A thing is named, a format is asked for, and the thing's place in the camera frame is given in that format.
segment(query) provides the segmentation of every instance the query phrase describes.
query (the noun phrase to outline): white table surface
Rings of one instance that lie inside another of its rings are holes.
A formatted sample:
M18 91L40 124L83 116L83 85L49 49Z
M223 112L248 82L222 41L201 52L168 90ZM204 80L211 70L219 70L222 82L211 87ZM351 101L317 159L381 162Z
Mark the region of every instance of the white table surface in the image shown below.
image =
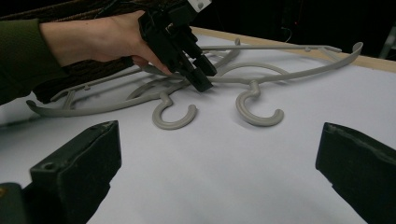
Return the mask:
M198 37L201 46L232 44ZM233 63L252 61L290 72L326 63L278 50L246 50ZM230 76L260 71L241 68ZM123 77L77 97L89 96L81 106L113 103L146 76ZM235 99L248 90L242 84L173 93L165 120L180 119L190 104L198 108L192 123L174 131L151 120L160 100L91 116L40 118L25 103L36 101L33 94L18 99L0 106L0 183L27 186L29 169L52 151L92 125L118 120L123 164L91 224L365 223L315 169L318 143L323 124L331 122L396 148L396 74L348 65L261 89L247 105L258 116L283 109L276 126L241 119Z

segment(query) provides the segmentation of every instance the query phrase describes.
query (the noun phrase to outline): human hand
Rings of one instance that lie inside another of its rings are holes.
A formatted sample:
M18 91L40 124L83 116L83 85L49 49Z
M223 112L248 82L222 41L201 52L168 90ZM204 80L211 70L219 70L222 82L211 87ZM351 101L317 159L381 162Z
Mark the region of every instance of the human hand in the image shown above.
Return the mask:
M141 37L138 19L144 13L139 10L88 21L42 23L40 29L61 66L128 56L138 66L152 63L165 74L171 74Z

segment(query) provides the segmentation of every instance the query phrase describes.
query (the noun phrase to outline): dark background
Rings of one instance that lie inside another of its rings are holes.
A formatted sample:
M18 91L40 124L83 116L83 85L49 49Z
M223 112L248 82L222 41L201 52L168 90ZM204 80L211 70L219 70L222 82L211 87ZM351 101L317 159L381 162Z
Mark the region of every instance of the dark background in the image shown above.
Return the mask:
M0 16L66 1L8 1ZM362 54L378 57L394 22L395 0L213 0L191 25L344 52L363 42Z

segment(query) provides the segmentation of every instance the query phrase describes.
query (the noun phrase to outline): hanger hook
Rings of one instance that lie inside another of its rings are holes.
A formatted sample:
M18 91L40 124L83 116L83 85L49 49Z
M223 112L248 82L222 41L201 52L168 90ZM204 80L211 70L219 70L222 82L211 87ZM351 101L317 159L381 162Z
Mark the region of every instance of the hanger hook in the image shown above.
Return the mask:
M179 129L189 124L195 118L195 115L197 113L197 108L195 105L189 105L187 115L184 116L184 118L174 122L164 121L161 113L165 110L165 108L171 106L173 104L173 101L171 100L171 98L169 98L169 95L164 91L160 93L160 97L163 101L159 105L157 105L157 107L155 108L152 114L152 121L154 122L155 125L157 125L157 127L165 130Z
M284 113L281 109L277 109L274 115L269 118L258 117L247 110L245 106L246 99L249 97L259 97L261 94L259 83L256 80L251 81L249 85L251 90L242 92L238 98L236 98L236 108L238 109L239 113L248 123L252 125L273 126L278 124L284 117Z

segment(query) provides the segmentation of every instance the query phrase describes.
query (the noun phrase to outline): dark green sleeve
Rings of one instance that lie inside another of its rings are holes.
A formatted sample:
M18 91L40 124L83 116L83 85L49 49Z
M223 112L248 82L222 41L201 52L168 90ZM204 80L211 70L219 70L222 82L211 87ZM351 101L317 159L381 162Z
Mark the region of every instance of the dark green sleeve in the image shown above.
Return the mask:
M40 83L66 77L43 39L38 20L0 21L0 105Z

